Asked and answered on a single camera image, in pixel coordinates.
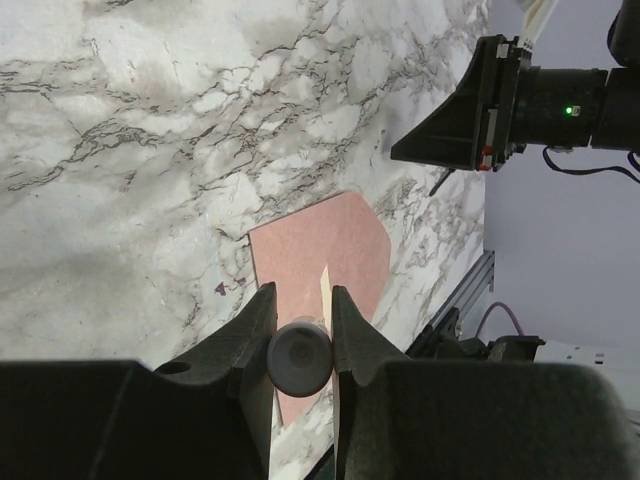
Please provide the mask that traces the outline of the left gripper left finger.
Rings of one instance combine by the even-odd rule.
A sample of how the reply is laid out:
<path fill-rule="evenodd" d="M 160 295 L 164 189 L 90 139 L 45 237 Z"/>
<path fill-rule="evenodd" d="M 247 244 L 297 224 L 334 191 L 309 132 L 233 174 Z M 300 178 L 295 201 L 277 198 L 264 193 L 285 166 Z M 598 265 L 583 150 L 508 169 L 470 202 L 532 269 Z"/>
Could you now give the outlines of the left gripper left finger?
<path fill-rule="evenodd" d="M 5 361 L 5 479 L 265 479 L 274 284 L 156 369 L 134 360 Z"/>

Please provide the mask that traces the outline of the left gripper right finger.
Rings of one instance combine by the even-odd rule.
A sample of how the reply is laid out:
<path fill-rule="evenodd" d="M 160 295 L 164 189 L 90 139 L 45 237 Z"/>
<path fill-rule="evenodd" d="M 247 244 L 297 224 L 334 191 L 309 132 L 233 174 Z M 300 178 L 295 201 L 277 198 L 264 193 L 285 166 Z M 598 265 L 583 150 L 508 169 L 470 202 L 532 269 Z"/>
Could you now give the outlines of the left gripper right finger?
<path fill-rule="evenodd" d="M 578 365 L 417 360 L 332 292 L 339 479 L 635 479 L 613 386 Z"/>

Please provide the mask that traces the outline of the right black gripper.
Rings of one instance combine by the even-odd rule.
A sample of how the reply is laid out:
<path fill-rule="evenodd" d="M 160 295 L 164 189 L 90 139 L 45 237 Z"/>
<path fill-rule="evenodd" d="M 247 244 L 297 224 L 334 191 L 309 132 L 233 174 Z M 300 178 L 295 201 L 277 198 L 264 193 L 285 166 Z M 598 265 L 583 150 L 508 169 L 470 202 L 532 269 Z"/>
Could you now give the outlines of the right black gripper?
<path fill-rule="evenodd" d="M 531 53 L 519 47 L 518 40 L 482 37 L 456 90 L 391 147 L 391 159 L 454 170 L 498 171 L 513 155 L 523 153 L 526 145 L 510 136 L 518 88 L 531 67 Z"/>

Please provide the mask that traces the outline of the green white glue stick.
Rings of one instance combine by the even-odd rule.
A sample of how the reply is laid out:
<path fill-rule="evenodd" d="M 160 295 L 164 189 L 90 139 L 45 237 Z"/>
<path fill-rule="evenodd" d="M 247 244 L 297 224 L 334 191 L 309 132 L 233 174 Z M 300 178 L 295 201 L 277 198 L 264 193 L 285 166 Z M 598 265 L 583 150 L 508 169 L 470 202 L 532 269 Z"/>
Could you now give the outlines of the green white glue stick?
<path fill-rule="evenodd" d="M 267 371 L 282 393 L 305 398 L 322 390 L 333 371 L 333 345 L 325 327 L 313 317 L 299 317 L 272 336 Z"/>

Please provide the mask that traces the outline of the pink paper envelope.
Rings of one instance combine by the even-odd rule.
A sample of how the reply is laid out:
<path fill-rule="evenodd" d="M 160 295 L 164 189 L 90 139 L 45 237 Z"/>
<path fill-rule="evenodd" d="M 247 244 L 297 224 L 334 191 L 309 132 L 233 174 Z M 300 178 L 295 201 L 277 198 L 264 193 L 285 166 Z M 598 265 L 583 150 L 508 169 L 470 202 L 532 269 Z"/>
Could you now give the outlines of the pink paper envelope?
<path fill-rule="evenodd" d="M 258 283 L 277 288 L 277 330 L 313 317 L 330 337 L 336 285 L 347 288 L 365 319 L 373 318 L 389 275 L 391 242 L 360 194 L 338 194 L 258 227 L 249 238 Z M 296 421 L 319 393 L 294 398 L 278 390 L 283 423 Z"/>

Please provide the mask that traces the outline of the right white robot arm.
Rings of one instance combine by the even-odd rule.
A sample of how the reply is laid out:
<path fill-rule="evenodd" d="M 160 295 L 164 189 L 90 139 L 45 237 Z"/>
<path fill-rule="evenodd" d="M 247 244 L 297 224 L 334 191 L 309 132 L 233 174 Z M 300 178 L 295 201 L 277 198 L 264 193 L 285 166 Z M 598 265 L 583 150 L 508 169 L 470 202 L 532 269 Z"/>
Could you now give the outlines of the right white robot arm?
<path fill-rule="evenodd" d="M 556 4 L 533 1 L 520 35 L 483 36 L 456 90 L 391 148 L 397 161 L 448 171 L 499 171 L 530 144 L 546 152 L 620 150 L 639 171 L 639 4 L 622 2 L 607 36 L 618 66 L 543 69 L 533 46 Z"/>

